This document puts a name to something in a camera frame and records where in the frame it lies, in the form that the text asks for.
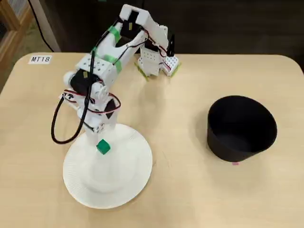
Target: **white robotic arm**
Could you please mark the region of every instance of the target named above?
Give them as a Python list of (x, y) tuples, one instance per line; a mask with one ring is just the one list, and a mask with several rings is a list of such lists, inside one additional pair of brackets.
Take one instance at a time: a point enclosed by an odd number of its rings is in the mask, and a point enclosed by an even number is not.
[[(121, 47), (115, 47), (121, 33), (132, 40)], [(76, 65), (77, 71), (65, 74), (64, 82), (70, 89), (63, 92), (58, 106), (66, 101), (77, 111), (87, 134), (94, 138), (94, 143), (97, 143), (96, 135), (103, 130), (105, 124), (116, 124), (121, 103), (115, 95), (109, 93), (109, 88), (139, 48), (141, 57), (138, 59), (138, 67), (146, 76), (157, 76), (161, 69), (171, 76), (176, 70), (178, 59), (174, 54), (167, 56), (167, 35), (167, 27), (154, 22), (148, 11), (125, 4), (119, 19), (102, 35), (92, 53), (85, 55)], [(145, 47), (147, 41), (155, 48)], [(55, 142), (64, 144), (73, 140), (76, 134), (66, 141), (55, 138), (54, 128), (59, 107), (54, 114), (52, 138)]]

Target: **white label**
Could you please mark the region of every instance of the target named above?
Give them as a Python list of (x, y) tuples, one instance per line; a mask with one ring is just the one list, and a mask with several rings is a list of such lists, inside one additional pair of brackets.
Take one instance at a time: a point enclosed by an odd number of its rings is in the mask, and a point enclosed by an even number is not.
[(49, 64), (52, 56), (32, 56), (28, 64)]

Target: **white paper plate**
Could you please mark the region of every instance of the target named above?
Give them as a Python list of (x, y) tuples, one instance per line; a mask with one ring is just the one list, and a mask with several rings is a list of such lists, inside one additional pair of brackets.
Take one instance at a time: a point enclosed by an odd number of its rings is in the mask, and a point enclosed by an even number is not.
[(116, 124), (104, 130), (102, 138), (111, 149), (105, 155), (79, 136), (68, 150), (63, 164), (63, 180), (79, 203), (96, 209), (121, 206), (140, 193), (152, 171), (152, 152), (136, 130)]

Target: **black container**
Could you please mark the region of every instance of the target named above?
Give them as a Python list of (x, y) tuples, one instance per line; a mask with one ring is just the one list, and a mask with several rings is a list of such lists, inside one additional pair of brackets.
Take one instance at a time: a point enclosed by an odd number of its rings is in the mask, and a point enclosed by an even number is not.
[(207, 142), (213, 153), (225, 161), (240, 162), (268, 149), (276, 134), (271, 113), (251, 98), (226, 96), (209, 110)]

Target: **table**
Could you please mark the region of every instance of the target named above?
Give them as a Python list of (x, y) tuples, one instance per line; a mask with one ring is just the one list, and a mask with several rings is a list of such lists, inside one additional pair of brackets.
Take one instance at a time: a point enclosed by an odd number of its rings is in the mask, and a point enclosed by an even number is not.
[[(0, 227), (31, 228), (302, 228), (304, 226), (304, 76), (284, 56), (178, 55), (173, 78), (147, 82), (133, 61), (111, 91), (122, 101), (118, 122), (138, 130), (153, 152), (145, 189), (109, 210), (77, 203), (62, 180), (70, 146), (50, 126), (65, 72), (84, 54), (54, 53), (49, 65), (15, 65), (0, 96)], [(239, 165), (206, 145), (207, 113), (218, 98), (244, 95), (274, 116), (278, 136), (266, 152)], [(58, 138), (79, 123), (63, 105)]]

